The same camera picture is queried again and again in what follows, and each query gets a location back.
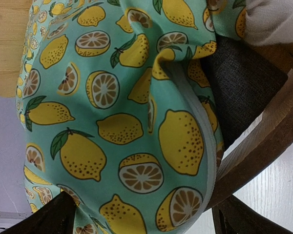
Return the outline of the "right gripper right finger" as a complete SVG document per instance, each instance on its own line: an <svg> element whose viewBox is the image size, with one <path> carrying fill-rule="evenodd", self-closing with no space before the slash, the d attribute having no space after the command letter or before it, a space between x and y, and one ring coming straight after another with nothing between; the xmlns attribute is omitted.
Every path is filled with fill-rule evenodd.
<svg viewBox="0 0 293 234"><path fill-rule="evenodd" d="M212 217L217 234L279 234L281 227L255 212L237 197L211 199Z"/></svg>

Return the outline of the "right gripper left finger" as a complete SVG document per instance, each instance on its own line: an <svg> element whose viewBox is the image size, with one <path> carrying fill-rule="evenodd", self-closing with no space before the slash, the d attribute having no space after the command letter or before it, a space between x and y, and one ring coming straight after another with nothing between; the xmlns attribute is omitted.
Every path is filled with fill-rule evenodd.
<svg viewBox="0 0 293 234"><path fill-rule="evenodd" d="M76 204L61 192L30 217L3 231L3 234L73 234Z"/></svg>

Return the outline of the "lemon print bed cushion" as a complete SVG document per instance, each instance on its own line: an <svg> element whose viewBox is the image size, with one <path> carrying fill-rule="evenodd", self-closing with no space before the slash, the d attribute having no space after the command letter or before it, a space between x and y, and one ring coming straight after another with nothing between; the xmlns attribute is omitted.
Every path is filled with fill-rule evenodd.
<svg viewBox="0 0 293 234"><path fill-rule="evenodd" d="M66 192L73 234L183 234L224 141L200 60L216 35L293 42L293 0L34 0L16 108L34 214Z"/></svg>

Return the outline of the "wooden pet bed frame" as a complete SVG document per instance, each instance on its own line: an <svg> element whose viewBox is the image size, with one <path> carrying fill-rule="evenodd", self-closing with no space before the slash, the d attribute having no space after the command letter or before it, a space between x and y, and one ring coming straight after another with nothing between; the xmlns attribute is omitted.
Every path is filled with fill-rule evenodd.
<svg viewBox="0 0 293 234"><path fill-rule="evenodd" d="M0 96L16 94L29 0L0 0ZM256 49L289 73L288 81L271 100L261 121L228 154L218 170L208 205L219 206L293 144L293 44Z"/></svg>

